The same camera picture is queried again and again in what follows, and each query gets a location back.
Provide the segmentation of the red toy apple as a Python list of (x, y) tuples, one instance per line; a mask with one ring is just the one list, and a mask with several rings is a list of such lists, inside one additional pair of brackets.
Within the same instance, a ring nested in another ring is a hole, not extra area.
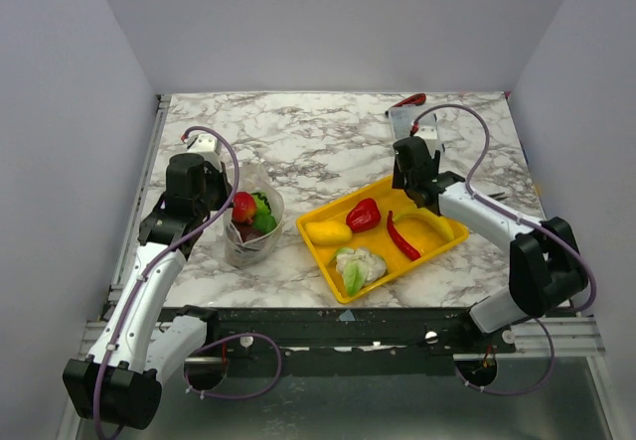
[(233, 200), (232, 221), (235, 223), (252, 224), (257, 214), (257, 204), (248, 192), (237, 192)]

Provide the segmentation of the yellow toy banana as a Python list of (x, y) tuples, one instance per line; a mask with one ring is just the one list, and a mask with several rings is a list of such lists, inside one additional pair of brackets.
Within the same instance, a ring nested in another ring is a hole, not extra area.
[(420, 220), (430, 225), (444, 240), (452, 241), (454, 232), (449, 221), (427, 208), (408, 208), (394, 216), (394, 221)]

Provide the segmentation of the dark purple toy plum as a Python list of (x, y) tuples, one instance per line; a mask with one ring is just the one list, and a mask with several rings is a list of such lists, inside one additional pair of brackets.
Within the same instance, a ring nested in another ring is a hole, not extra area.
[(253, 241), (265, 236), (265, 232), (250, 224), (235, 223), (235, 229), (238, 231), (240, 240), (243, 243)]

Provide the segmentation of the clear dotted zip top bag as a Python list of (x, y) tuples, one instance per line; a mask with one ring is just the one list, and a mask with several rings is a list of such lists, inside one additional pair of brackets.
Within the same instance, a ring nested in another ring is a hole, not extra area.
[(283, 228), (284, 200), (262, 163), (239, 168), (238, 191), (224, 213), (227, 263), (243, 268), (261, 262), (276, 246)]

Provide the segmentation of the green toy watermelon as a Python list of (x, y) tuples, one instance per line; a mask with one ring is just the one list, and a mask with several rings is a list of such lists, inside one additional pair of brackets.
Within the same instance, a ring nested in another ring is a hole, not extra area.
[(265, 192), (253, 192), (250, 196), (254, 202), (256, 217), (272, 215), (271, 205)]

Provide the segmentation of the red toy chili pepper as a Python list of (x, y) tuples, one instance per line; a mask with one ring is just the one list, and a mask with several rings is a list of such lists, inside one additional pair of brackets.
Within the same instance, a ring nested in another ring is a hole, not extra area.
[(420, 252), (413, 247), (397, 230), (394, 221), (394, 212), (389, 211), (387, 216), (387, 232), (394, 245), (410, 261), (421, 258)]

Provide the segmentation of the yellow toy mango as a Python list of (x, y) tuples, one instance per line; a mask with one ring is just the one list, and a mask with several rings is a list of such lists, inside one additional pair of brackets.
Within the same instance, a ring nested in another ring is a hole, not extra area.
[(316, 245), (337, 245), (353, 237), (351, 229), (336, 220), (312, 221), (304, 227), (308, 238)]

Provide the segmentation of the green toy bell pepper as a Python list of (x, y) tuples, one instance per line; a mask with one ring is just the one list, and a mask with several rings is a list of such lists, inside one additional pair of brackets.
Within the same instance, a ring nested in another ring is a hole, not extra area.
[(265, 234), (269, 234), (276, 229), (277, 220), (273, 215), (259, 217), (254, 216), (252, 226), (264, 231)]

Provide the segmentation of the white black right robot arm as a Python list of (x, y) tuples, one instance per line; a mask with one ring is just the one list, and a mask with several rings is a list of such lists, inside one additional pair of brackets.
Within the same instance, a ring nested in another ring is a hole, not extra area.
[(512, 211), (466, 185), (461, 176), (439, 171), (439, 154), (424, 140), (407, 137), (394, 144), (393, 187), (418, 208), (456, 220), (509, 258), (508, 286), (473, 305), (457, 340), (477, 353), (493, 341), (493, 332), (525, 318), (539, 318), (589, 284), (570, 225), (561, 218), (539, 220)]

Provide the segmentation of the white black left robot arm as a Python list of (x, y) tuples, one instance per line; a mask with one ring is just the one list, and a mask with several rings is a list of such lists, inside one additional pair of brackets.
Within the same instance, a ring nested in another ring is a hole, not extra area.
[(69, 360), (63, 382), (79, 417), (142, 430), (153, 420), (163, 386), (193, 352), (212, 354), (218, 316), (186, 306), (162, 334), (165, 299), (208, 221), (230, 204), (227, 171), (213, 150), (173, 156), (165, 191), (142, 221), (129, 280), (83, 360)]

